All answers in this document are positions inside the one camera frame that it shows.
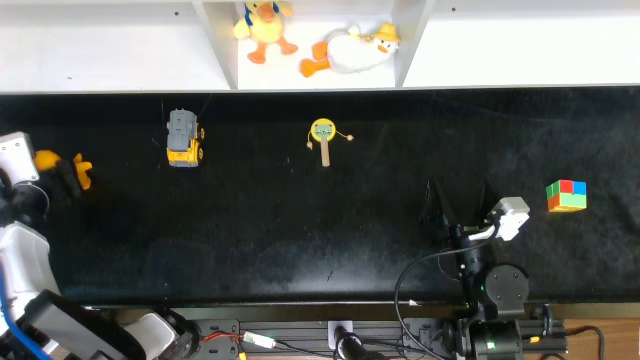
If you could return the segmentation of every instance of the white duck plush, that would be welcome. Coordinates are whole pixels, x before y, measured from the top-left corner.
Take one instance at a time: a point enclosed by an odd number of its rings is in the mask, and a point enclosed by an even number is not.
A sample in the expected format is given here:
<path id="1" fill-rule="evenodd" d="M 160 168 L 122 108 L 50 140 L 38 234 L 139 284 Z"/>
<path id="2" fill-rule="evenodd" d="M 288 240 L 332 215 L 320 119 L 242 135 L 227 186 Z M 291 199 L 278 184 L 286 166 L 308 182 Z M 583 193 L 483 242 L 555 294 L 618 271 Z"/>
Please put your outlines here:
<path id="1" fill-rule="evenodd" d="M 332 69 L 339 74 L 351 74 L 371 69 L 389 60 L 398 50 L 400 38 L 396 27 L 384 23 L 380 30 L 369 36 L 361 36 L 354 25 L 349 30 L 336 30 L 313 45 L 313 58 L 300 63 L 300 72 L 311 77 L 317 71 Z"/>

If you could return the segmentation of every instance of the blue square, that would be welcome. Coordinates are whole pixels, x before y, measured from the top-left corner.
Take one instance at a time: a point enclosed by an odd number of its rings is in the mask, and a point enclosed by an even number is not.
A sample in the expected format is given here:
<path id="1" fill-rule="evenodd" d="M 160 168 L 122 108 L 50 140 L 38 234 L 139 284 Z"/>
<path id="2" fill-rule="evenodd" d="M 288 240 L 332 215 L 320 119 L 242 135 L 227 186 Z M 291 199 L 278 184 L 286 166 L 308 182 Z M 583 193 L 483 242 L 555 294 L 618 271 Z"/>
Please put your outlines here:
<path id="1" fill-rule="evenodd" d="M 587 183 L 574 181 L 573 182 L 573 193 L 575 195 L 587 195 Z"/>

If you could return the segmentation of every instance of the toy cube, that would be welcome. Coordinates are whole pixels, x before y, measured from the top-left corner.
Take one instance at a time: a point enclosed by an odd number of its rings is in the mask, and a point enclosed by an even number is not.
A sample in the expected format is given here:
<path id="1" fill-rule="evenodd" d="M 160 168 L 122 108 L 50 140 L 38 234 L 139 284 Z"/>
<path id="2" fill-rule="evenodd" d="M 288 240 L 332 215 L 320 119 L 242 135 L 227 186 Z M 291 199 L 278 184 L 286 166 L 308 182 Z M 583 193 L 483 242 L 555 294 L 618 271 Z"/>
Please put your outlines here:
<path id="1" fill-rule="evenodd" d="M 587 184 L 580 181 L 558 180 L 547 186 L 550 212 L 570 212 L 587 208 Z"/>

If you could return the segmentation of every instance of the duck plush toy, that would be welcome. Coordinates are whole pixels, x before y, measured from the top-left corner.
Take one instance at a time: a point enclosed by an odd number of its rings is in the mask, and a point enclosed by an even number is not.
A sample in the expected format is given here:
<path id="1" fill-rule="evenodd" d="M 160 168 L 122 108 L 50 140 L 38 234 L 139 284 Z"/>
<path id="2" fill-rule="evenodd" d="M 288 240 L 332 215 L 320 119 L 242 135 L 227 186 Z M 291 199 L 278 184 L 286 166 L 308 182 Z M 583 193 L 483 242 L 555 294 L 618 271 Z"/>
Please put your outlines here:
<path id="1" fill-rule="evenodd" d="M 264 64 L 267 46 L 278 43 L 284 55 L 291 55 L 298 50 L 296 45 L 290 44 L 282 36 L 284 22 L 282 16 L 293 15 L 290 4 L 283 2 L 246 2 L 245 15 L 233 29 L 238 40 L 251 36 L 258 43 L 258 49 L 247 57 L 256 64 Z"/>
<path id="2" fill-rule="evenodd" d="M 336 30 L 326 41 L 313 45 L 313 58 L 300 63 L 300 71 L 310 77 L 319 70 L 333 69 L 339 74 L 350 74 L 371 69 L 389 60 L 396 50 L 400 38 L 396 27 L 384 23 L 372 36 L 361 36 L 360 29 Z"/>

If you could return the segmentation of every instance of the wooden handle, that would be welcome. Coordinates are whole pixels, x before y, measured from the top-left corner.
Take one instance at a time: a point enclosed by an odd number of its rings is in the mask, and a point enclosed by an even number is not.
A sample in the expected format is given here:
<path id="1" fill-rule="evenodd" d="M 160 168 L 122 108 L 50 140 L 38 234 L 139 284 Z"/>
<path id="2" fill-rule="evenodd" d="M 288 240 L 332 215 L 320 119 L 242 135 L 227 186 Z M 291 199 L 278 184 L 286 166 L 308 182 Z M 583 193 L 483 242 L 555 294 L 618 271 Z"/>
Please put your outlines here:
<path id="1" fill-rule="evenodd" d="M 320 141 L 320 152 L 322 153 L 322 166 L 329 167 L 331 161 L 329 161 L 329 140 L 323 137 Z"/>

